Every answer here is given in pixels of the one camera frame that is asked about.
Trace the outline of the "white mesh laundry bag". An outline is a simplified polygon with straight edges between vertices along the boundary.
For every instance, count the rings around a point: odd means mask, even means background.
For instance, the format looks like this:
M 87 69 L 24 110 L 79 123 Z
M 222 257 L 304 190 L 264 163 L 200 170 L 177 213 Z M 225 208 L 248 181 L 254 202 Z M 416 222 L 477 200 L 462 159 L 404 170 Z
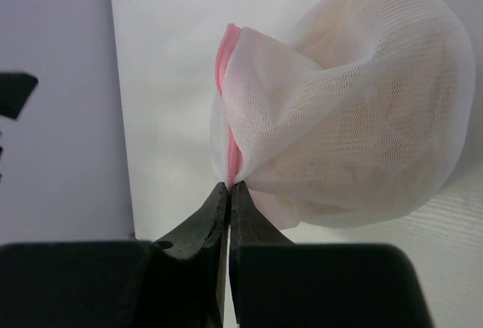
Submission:
M 290 44 L 229 25 L 215 66 L 215 176 L 279 228 L 348 228 L 426 204 L 455 168 L 475 93 L 442 0 L 321 0 Z

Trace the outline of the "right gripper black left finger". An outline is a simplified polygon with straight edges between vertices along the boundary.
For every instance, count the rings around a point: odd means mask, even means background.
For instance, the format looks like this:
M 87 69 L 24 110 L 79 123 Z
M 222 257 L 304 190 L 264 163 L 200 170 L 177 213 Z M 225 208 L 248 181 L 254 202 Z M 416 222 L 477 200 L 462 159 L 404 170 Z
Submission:
M 203 205 L 152 244 L 143 280 L 144 327 L 222 327 L 229 191 L 215 185 Z

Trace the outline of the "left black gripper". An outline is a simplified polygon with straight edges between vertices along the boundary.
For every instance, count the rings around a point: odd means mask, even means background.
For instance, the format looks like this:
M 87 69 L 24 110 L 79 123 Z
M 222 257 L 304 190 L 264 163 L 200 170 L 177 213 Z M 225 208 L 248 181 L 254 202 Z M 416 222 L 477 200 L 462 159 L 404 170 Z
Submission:
M 1 116 L 16 121 L 38 85 L 27 72 L 1 72 Z

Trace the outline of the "beige bra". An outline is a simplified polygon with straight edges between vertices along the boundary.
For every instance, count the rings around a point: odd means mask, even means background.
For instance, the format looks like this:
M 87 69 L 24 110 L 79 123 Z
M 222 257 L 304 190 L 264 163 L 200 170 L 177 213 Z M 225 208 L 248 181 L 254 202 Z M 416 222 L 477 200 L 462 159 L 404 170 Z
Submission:
M 254 187 L 320 225 L 361 225 L 422 207 L 454 169 L 475 89 L 468 35 L 451 16 L 384 23 L 368 66 Z

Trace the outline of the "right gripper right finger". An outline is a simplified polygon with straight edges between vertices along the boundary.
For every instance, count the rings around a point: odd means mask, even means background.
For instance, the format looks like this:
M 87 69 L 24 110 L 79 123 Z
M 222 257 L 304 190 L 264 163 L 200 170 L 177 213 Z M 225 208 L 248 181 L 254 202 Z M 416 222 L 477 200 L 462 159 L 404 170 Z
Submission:
M 288 327 L 293 317 L 285 267 L 296 245 L 256 207 L 245 183 L 231 191 L 229 282 L 240 327 Z

